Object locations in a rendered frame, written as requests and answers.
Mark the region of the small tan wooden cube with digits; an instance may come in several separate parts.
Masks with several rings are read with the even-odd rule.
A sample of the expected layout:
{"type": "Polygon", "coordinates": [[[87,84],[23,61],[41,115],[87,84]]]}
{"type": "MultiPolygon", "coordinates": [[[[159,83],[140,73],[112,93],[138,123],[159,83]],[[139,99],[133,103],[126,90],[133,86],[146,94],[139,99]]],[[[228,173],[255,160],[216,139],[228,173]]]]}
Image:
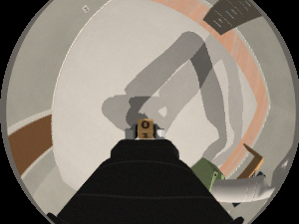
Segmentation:
{"type": "Polygon", "coordinates": [[[138,139],[153,139],[153,119],[138,119],[138,139]]]}

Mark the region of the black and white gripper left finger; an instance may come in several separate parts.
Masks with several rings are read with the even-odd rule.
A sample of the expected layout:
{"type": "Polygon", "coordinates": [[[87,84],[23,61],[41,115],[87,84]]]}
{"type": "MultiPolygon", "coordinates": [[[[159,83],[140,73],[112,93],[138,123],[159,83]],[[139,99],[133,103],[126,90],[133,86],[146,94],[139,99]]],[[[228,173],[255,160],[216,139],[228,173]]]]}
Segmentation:
{"type": "Polygon", "coordinates": [[[135,123],[131,128],[125,129],[125,139],[136,139],[138,137],[138,124],[135,123]]]}

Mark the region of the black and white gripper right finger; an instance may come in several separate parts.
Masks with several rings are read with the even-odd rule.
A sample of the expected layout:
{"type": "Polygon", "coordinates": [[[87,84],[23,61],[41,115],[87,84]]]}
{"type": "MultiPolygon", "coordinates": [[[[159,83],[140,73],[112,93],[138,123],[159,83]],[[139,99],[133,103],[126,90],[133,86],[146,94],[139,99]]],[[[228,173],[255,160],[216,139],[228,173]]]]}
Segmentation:
{"type": "Polygon", "coordinates": [[[156,139],[165,139],[165,129],[160,128],[156,123],[153,124],[153,138],[155,138],[156,130],[156,139]]]}

